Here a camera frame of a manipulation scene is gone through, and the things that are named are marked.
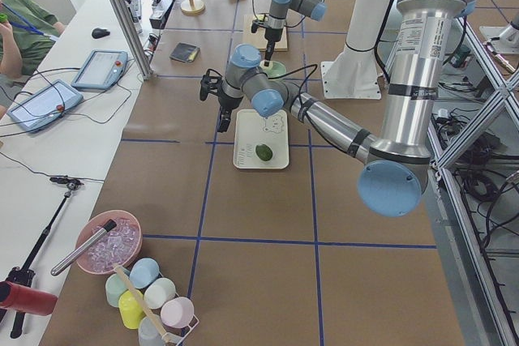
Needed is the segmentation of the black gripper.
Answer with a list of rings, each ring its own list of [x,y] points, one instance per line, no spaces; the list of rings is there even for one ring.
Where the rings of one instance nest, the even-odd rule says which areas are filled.
[[[282,38],[282,29],[266,27],[264,29],[264,38],[268,42],[264,54],[264,62],[270,63],[275,51],[276,43],[279,42]]]
[[[217,132],[223,133],[229,129],[231,123],[231,114],[238,107],[238,99],[229,96],[223,90],[218,92],[218,101],[220,104],[219,118],[217,122]]]

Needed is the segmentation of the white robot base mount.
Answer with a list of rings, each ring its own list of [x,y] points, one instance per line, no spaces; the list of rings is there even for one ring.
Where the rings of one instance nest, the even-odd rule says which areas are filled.
[[[345,47],[332,62],[321,63],[327,99],[381,98],[375,47],[392,0],[356,0]]]

